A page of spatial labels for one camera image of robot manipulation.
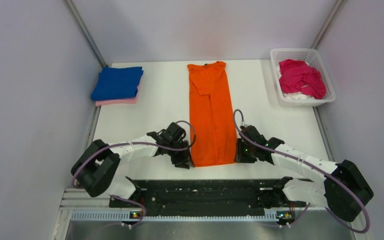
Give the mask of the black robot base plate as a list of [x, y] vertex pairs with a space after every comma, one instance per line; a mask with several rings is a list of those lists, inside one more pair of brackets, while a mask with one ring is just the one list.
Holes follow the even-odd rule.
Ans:
[[290, 202], [277, 179], [135, 180], [140, 191], [131, 200], [148, 217], [245, 217], [265, 215], [274, 208], [305, 207]]

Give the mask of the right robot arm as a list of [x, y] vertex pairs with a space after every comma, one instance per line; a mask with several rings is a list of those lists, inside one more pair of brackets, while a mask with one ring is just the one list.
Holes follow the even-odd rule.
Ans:
[[304, 178], [282, 178], [279, 189], [273, 192], [277, 205], [287, 206], [296, 201], [311, 203], [327, 208], [340, 220], [352, 222], [374, 197], [373, 190], [353, 162], [345, 159], [338, 163], [313, 157], [281, 139], [265, 139], [252, 125], [239, 129], [246, 152], [253, 158]]

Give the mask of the orange t-shirt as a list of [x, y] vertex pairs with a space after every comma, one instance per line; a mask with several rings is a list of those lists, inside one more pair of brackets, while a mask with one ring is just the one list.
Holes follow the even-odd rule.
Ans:
[[188, 64], [189, 120], [196, 140], [191, 157], [196, 167], [233, 164], [237, 133], [226, 63]]

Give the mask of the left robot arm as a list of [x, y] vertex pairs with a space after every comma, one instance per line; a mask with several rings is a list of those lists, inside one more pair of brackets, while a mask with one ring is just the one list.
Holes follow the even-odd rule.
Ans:
[[119, 197], [129, 207], [140, 202], [140, 187], [123, 175], [121, 165], [148, 157], [168, 155], [171, 163], [178, 168], [193, 168], [191, 148], [197, 140], [186, 139], [186, 130], [179, 122], [172, 122], [166, 129], [151, 131], [131, 141], [108, 144], [94, 140], [70, 170], [74, 181], [95, 198], [109, 195]]

